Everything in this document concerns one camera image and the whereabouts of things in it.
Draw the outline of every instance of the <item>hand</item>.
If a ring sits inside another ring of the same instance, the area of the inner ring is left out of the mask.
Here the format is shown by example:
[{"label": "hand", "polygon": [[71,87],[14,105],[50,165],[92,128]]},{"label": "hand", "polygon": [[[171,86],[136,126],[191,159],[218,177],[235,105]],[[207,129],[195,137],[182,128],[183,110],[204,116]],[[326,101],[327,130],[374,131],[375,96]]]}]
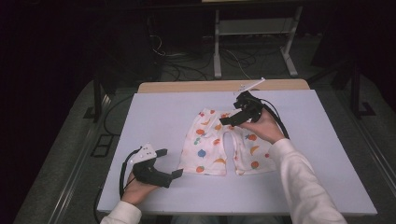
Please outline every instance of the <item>hand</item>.
[{"label": "hand", "polygon": [[254,132],[262,140],[268,141],[271,144],[285,138],[285,135],[280,131],[272,115],[265,109],[262,110],[262,116],[257,122],[245,122],[239,125],[239,127]]},{"label": "hand", "polygon": [[143,202],[146,197],[155,189],[159,188],[158,186],[144,184],[140,181],[134,179],[134,174],[131,172],[128,177],[128,182],[132,180],[132,182],[126,187],[124,194],[121,197],[121,200],[130,203],[133,205],[138,205]]}]

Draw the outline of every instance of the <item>fruit print fabric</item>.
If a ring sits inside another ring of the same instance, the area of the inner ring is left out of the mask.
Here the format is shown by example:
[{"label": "fruit print fabric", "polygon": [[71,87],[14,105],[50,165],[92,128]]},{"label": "fruit print fabric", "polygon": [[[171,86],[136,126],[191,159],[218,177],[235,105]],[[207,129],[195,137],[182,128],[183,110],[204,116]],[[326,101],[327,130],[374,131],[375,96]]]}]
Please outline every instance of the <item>fruit print fabric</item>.
[{"label": "fruit print fabric", "polygon": [[261,174],[275,170],[269,157],[271,144],[249,130],[221,125],[219,119],[230,117],[239,110],[216,111],[204,109],[193,121],[184,142],[179,169],[199,175],[226,175],[227,156],[223,135],[233,138],[233,163],[238,175]]}]

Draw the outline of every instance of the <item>white tabletop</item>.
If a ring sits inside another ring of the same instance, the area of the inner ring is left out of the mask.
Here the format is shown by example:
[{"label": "white tabletop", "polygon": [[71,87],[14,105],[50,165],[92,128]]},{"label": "white tabletop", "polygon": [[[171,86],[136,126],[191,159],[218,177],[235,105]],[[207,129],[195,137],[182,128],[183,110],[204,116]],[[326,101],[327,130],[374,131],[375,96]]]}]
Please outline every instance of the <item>white tabletop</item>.
[{"label": "white tabletop", "polygon": [[[310,160],[341,213],[376,214],[315,91],[253,91],[252,94],[275,105],[291,141]],[[170,174],[178,166],[185,135],[195,116],[205,107],[232,110],[235,98],[231,91],[137,93],[98,210],[109,212],[119,201],[120,168],[130,152],[147,142],[156,149],[167,148],[168,155],[157,159],[155,167]],[[231,159],[233,140],[228,134],[224,145],[227,158]],[[232,160],[227,162],[226,176],[183,174],[169,189],[153,191],[139,208],[147,214],[162,215],[279,215],[289,212],[277,172],[236,175]]]}]

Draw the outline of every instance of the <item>gray carpet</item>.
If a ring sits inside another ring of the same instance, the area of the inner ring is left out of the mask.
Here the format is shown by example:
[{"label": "gray carpet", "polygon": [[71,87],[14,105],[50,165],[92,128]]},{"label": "gray carpet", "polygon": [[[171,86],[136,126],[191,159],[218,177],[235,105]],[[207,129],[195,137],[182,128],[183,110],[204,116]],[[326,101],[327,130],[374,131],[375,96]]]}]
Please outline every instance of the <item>gray carpet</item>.
[{"label": "gray carpet", "polygon": [[[222,79],[247,79],[238,63],[233,62],[231,51],[241,61],[244,72],[251,78],[265,77],[290,78],[279,47],[284,43],[282,36],[257,37],[254,39],[225,39],[221,45]],[[299,78],[310,78],[322,68],[311,66],[320,36],[305,36],[294,40],[290,56],[293,59]],[[255,57],[245,53],[259,51]],[[213,79],[212,49],[204,49],[204,56],[174,57],[166,60],[161,81]],[[177,69],[175,64],[199,68]],[[396,167],[396,116],[382,100],[375,85],[367,78],[361,79],[361,100],[368,102],[376,116],[358,120],[348,109],[349,87],[342,91],[332,89],[333,74],[311,85],[318,93],[330,121],[354,165],[363,186],[366,187],[378,215],[372,217],[347,217],[349,223],[394,223],[396,220],[396,199],[383,173],[378,168],[372,154],[373,142],[381,149],[389,164]],[[31,188],[15,223],[95,223],[93,204],[99,188],[104,184],[106,175],[117,147],[119,138],[114,135],[108,155],[103,158],[91,156],[103,154],[106,147],[98,146],[101,134],[120,134],[129,104],[136,89],[119,89],[109,96],[105,103],[104,115],[98,123],[84,119],[86,109],[93,105],[92,84],[80,94],[70,110],[43,168]],[[367,140],[361,127],[371,135],[373,142]],[[109,143],[108,136],[102,136],[99,145]],[[57,202],[66,202],[63,206]],[[155,217],[145,216],[144,223],[154,223]]]}]

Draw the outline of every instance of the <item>white sleeve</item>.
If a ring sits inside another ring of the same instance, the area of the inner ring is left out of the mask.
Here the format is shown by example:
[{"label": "white sleeve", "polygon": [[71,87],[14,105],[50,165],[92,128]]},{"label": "white sleeve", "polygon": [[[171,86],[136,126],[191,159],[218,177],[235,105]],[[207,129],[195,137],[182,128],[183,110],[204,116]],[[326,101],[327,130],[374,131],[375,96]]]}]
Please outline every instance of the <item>white sleeve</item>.
[{"label": "white sleeve", "polygon": [[130,203],[119,201],[116,207],[104,217],[101,224],[137,224],[142,212]]},{"label": "white sleeve", "polygon": [[309,161],[289,139],[274,143],[270,155],[280,173],[294,224],[347,223],[320,185]]}]

